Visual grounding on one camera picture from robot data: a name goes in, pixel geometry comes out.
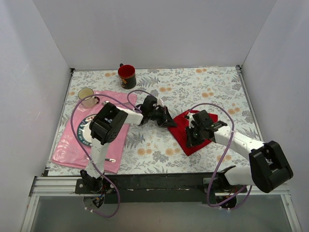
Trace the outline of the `black mounting base plate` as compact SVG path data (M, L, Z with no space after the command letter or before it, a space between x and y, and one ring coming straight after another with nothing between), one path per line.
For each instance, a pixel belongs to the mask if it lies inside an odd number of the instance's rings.
M206 203L206 191L211 173L184 174L116 174L95 179L82 174L76 181L78 195L103 195L112 203Z

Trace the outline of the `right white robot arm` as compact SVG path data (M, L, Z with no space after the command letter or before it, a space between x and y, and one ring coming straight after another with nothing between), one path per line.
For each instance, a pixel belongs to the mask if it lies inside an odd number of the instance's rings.
M216 174L215 183L222 191L229 192L236 185L252 185L269 193L294 176L277 142L266 143L234 132L226 123L214 122L205 110L188 113L185 118L189 122L185 128L188 147L211 140L232 149L249 161L248 167L231 166Z

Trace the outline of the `silver spoon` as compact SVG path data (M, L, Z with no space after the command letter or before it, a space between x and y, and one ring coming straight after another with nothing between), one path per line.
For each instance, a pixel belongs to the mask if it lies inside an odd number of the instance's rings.
M107 103L110 103L109 101L102 102L102 105L105 105ZM130 105L128 102L121 102L121 103L112 103L114 105Z

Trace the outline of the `white plate teal rim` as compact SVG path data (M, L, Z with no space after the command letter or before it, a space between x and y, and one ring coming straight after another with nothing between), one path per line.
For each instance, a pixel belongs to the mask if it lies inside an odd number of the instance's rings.
M90 123L94 119L96 114L89 115L85 117L80 124L78 125L77 128L77 136L79 141L88 147L91 147L92 145L92 137L91 137L91 130L90 130Z

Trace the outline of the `red cloth napkin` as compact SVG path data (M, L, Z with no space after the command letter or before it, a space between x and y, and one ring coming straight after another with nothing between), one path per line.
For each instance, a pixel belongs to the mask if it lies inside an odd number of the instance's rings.
M199 151L203 147L212 143L212 140L206 139L203 141L199 141L196 138L189 138L189 130L186 128L189 127L189 120L187 116L189 114L189 110L181 113L180 115L174 118L174 122L177 124L177 127L169 127L169 132L176 139L178 144L181 146L182 150L186 154L186 156L190 156L196 151Z

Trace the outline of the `black red mug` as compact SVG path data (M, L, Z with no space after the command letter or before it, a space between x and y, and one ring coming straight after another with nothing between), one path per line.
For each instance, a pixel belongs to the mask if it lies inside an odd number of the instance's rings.
M120 63L118 76L124 89L133 89L137 84L136 70L132 65Z

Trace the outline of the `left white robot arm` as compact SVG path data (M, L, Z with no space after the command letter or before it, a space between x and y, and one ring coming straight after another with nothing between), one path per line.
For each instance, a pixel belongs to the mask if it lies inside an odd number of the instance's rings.
M104 173L104 162L108 148L120 133L124 124L143 125L149 120L157 122L164 128L176 127L169 114L168 108L162 99L148 95L142 104L138 105L138 112L124 109L108 102L99 113L91 120L91 153L88 155L89 163L81 170L84 186L92 193L102 190L101 175Z

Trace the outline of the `cream enamel mug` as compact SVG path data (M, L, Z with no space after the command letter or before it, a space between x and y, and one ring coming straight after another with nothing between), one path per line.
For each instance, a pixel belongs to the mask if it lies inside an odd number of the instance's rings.
M94 91L91 88L83 88L78 92L78 98L84 108L92 108L99 104L100 99L94 96Z

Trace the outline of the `aluminium frame rail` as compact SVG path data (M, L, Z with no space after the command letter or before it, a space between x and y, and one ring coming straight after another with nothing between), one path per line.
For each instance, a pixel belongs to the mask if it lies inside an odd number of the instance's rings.
M96 193L86 193L84 191L82 193L76 193L77 180L78 177L76 176L35 177L29 193L29 205L36 208L40 196L97 196ZM302 231L292 203L291 192L288 185L281 185L268 194L268 196L270 195L281 196L292 231Z

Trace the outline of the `pink cloth placemat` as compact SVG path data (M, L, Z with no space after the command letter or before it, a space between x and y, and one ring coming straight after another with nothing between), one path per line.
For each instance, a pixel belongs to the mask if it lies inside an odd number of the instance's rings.
M76 134L86 132L86 136L90 138L90 131L88 120L98 113L103 107L104 101L109 101L113 104L117 104L116 101L100 96L100 102L91 108L85 108L82 104L78 106L73 117L73 126L76 129ZM129 125L125 124L116 139L110 143L107 152L107 158L115 159L115 162L106 161L104 164L104 170L109 173L117 173L120 169L121 157L124 151L126 136L129 131ZM60 165L61 167L70 167L84 169L88 164L87 156L80 147L79 143L73 136L70 120L67 122L64 132L60 137L60 140L55 148L55 151L51 157L53 163Z

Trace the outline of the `floral tablecloth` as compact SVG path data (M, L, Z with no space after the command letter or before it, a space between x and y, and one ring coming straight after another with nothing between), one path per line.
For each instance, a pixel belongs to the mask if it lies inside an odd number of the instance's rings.
M216 114L221 121L234 124L235 129L253 139L262 135L252 112L240 67L199 67L178 69L138 69L137 103L148 93L166 97L171 116L195 107ZM60 138L71 112L78 101L80 89L111 90L122 92L115 70L74 71L58 127ZM236 165L248 166L248 161L236 152L211 143L187 156L165 128L155 122L131 126L120 163L120 174L212 172Z

